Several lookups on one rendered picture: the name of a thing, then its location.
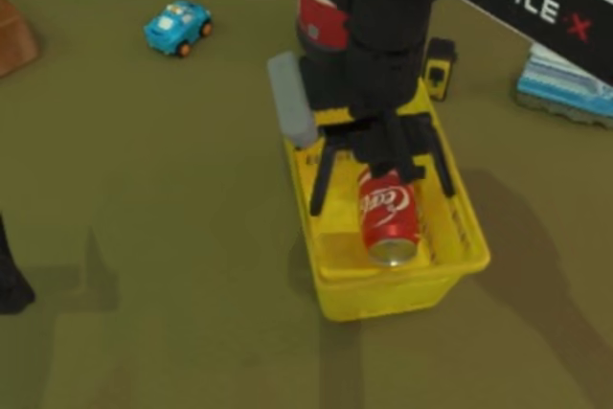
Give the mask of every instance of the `yellow and black object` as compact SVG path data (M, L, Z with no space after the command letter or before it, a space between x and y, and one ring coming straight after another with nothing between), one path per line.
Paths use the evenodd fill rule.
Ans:
M451 70L457 59L453 40L432 37L423 61L423 81L430 98L444 101L451 82Z

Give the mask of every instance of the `can bottom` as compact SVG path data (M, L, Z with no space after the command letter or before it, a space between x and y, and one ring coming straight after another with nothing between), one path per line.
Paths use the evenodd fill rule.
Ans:
M371 260L386 267L404 265L417 254L418 246L410 239L382 239L369 249Z

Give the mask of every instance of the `soda can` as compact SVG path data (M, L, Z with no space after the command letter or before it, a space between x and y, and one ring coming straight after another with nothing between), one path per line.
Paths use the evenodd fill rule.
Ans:
M420 220L412 185L395 170L374 178L366 169L358 178L362 239L371 260L387 267L411 261L418 253Z

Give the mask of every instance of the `blue toy car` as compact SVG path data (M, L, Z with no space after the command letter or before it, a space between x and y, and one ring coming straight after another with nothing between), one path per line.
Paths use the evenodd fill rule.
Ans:
M186 57L194 43L211 34L211 12L187 0L175 0L145 26L147 44L165 55Z

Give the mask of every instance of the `car windshield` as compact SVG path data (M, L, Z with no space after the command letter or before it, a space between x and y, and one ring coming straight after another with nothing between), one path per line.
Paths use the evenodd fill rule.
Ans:
M164 31L168 31L170 28L172 28L173 24L174 20L172 18L168 18L167 16L161 16L157 21L157 27Z

